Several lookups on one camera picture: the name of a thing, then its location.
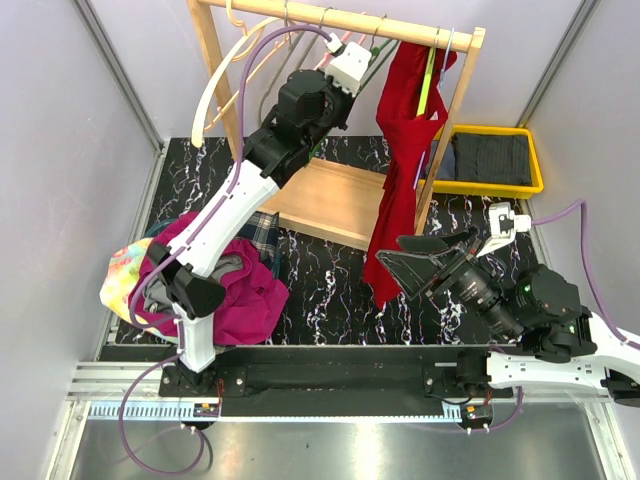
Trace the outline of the green hanger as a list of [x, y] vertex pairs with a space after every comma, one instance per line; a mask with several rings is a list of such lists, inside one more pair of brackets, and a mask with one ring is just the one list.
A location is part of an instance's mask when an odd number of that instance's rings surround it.
[[399, 40], [391, 40], [387, 39], [382, 42], [379, 46], [374, 46], [371, 48], [370, 52], [372, 53], [372, 57], [369, 61], [368, 68], [366, 70], [367, 76], [362, 82], [360, 89], [358, 91], [361, 94], [371, 80], [376, 76], [378, 71], [382, 68], [385, 62], [389, 59], [392, 53], [395, 52], [397, 47], [399, 46]]

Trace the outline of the grey hanger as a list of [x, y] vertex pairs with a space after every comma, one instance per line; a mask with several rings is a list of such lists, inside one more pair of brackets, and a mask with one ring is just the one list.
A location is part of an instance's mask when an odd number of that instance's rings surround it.
[[[290, 42], [290, 45], [287, 47], [285, 56], [283, 57], [282, 61], [278, 65], [278, 68], [274, 72], [274, 75], [269, 80], [269, 83], [267, 84], [266, 89], [264, 90], [264, 92], [262, 94], [262, 97], [260, 99], [260, 102], [258, 104], [256, 118], [257, 118], [257, 122], [259, 124], [261, 124], [263, 122], [264, 118], [265, 118], [265, 115], [263, 114], [263, 110], [264, 110], [264, 107], [265, 107], [266, 100], [270, 96], [270, 94], [271, 94], [272, 90], [274, 89], [277, 81], [283, 75], [285, 67], [288, 65], [289, 60], [296, 53], [298, 45], [301, 43], [301, 41], [304, 38], [305, 34], [306, 34], [306, 31], [300, 31], [295, 35], [295, 38]], [[309, 56], [309, 54], [310, 54], [310, 52], [311, 52], [311, 50], [312, 50], [312, 48], [313, 48], [313, 46], [315, 44], [315, 41], [316, 41], [315, 37], [313, 37], [310, 40], [310, 42], [306, 46], [305, 50], [297, 58], [297, 61], [293, 66], [294, 70], [299, 70], [303, 66], [306, 58]]]

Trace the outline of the navy plaid skirt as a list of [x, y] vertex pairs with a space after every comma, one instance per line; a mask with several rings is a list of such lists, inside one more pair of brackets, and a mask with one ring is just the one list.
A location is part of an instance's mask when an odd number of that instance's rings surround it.
[[258, 251], [261, 262], [275, 278], [280, 270], [279, 214], [256, 211], [239, 230], [238, 236], [248, 239]]

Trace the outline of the magenta skirt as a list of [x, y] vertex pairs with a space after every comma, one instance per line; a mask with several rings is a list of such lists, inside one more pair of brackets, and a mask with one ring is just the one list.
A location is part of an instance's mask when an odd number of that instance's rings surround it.
[[[197, 214], [191, 212], [181, 215], [154, 237], [150, 246], [166, 246], [191, 224]], [[244, 269], [234, 275], [230, 295], [223, 306], [214, 312], [214, 343], [225, 347], [262, 343], [275, 329], [289, 297], [288, 289], [261, 262], [258, 251], [248, 239], [237, 234], [221, 257], [230, 254], [242, 257]], [[177, 328], [173, 319], [169, 319], [169, 315], [142, 312], [137, 308], [140, 303], [142, 295], [135, 306], [136, 320], [140, 324], [158, 324], [153, 334], [167, 341], [175, 341]]]

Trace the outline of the grey garment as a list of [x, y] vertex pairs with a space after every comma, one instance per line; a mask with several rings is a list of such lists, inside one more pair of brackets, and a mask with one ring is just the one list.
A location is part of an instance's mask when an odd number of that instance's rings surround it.
[[190, 265], [172, 261], [143, 289], [137, 308], [149, 314], [171, 315], [172, 305], [178, 303], [190, 318], [204, 317], [223, 306], [234, 275], [243, 269], [242, 257], [235, 254], [221, 257], [208, 278], [192, 274]]

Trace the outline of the floral pastel garment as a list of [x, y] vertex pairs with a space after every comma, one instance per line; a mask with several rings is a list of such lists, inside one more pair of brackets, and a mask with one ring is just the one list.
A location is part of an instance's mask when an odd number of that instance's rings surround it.
[[151, 238], [138, 240], [113, 254], [101, 286], [101, 303], [119, 318], [131, 324], [129, 297], [140, 279], [140, 267]]

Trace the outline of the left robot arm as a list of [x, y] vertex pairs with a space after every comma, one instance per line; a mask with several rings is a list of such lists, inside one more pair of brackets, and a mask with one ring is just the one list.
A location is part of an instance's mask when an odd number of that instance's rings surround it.
[[246, 140], [241, 163], [186, 229], [168, 245], [148, 250], [177, 323], [181, 384], [196, 396], [215, 386], [214, 318], [227, 290], [212, 278], [216, 263], [241, 226], [310, 161], [316, 145], [346, 121], [362, 77], [297, 70], [280, 87], [276, 104]]

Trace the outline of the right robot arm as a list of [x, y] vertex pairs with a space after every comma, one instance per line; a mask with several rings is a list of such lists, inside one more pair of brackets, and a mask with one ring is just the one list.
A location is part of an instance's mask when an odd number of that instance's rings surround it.
[[379, 263], [405, 295], [444, 292], [460, 302], [508, 352], [459, 353], [454, 384], [466, 396], [486, 388], [555, 387], [639, 404], [639, 353], [621, 343], [603, 318], [582, 305], [577, 286], [538, 264], [505, 288], [481, 262], [486, 241], [476, 228], [444, 236], [401, 236]]

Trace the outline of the red skirt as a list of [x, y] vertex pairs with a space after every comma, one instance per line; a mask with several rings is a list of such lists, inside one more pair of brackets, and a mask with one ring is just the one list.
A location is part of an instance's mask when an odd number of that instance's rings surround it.
[[369, 242], [363, 270], [377, 308], [396, 298], [400, 287], [376, 259], [380, 250], [396, 250], [396, 239], [414, 233], [416, 176], [431, 143], [448, 119], [437, 82], [441, 71], [457, 60], [457, 54], [436, 51], [426, 113], [416, 116], [429, 48], [402, 42], [391, 62], [376, 112], [376, 121], [390, 149], [390, 166], [383, 184], [378, 218]]

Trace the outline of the yellow-green hanger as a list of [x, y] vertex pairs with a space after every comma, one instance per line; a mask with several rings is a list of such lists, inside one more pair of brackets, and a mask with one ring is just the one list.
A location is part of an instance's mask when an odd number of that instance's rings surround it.
[[427, 62], [421, 84], [419, 100], [416, 109], [416, 116], [422, 116], [426, 113], [430, 85], [432, 81], [433, 68], [435, 63], [436, 48], [431, 47], [428, 52]]

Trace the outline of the yellow plastic bin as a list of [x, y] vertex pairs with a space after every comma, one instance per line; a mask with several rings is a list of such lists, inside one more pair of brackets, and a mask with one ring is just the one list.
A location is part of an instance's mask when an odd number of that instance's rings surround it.
[[529, 142], [529, 166], [531, 170], [531, 185], [504, 185], [457, 181], [435, 180], [434, 191], [436, 193], [447, 193], [470, 196], [491, 196], [512, 199], [529, 199], [532, 195], [540, 193], [544, 189], [544, 182], [537, 158], [533, 136], [529, 130], [524, 128], [480, 126], [480, 125], [456, 125], [453, 127], [451, 138], [456, 133], [471, 133], [485, 135], [525, 135]]

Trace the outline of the blue-grey folded cloth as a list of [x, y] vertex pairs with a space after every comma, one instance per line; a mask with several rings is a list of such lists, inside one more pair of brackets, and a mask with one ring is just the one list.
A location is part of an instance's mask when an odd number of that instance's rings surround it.
[[[437, 146], [437, 141], [433, 141], [431, 143], [430, 157], [425, 169], [425, 174], [428, 174], [431, 170], [431, 164], [433, 162], [433, 157], [436, 153]], [[454, 181], [456, 179], [456, 158], [453, 146], [450, 143], [446, 145], [444, 156], [436, 175], [436, 179], [443, 181]]]

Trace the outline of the wooden clothes rack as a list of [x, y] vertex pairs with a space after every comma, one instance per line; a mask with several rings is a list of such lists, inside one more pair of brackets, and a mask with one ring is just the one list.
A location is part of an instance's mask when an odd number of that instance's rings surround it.
[[[261, 37], [268, 25], [288, 20], [295, 27], [317, 25], [363, 33], [371, 37], [408, 41], [435, 48], [447, 48], [465, 54], [441, 138], [448, 139], [469, 86], [486, 31], [478, 27], [473, 33], [437, 30], [383, 17], [321, 8], [288, 1], [191, 1], [188, 4], [203, 57], [211, 78], [197, 106], [191, 141], [201, 147], [206, 124], [222, 122], [231, 150], [236, 150], [244, 125], [240, 118], [239, 100], [233, 94], [226, 75], [228, 66], [244, 44]], [[262, 15], [262, 20], [231, 48], [221, 51], [212, 8], [223, 7]], [[384, 176], [355, 167], [312, 159], [293, 180], [262, 205], [265, 212], [277, 212], [283, 227], [342, 244], [359, 250], [368, 247], [373, 232], [377, 207], [382, 198]]]

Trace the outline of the dark striped folded cloth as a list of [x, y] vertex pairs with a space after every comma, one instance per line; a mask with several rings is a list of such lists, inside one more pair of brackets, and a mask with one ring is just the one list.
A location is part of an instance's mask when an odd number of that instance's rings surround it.
[[530, 149], [525, 135], [456, 133], [451, 145], [457, 181], [531, 185]]

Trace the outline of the teal transparent basin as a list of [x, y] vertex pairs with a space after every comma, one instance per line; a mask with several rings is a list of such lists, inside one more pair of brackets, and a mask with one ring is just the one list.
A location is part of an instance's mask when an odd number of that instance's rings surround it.
[[163, 220], [160, 222], [156, 222], [151, 227], [149, 227], [144, 233], [145, 238], [153, 238], [160, 234], [165, 228], [170, 226], [173, 223], [172, 219]]

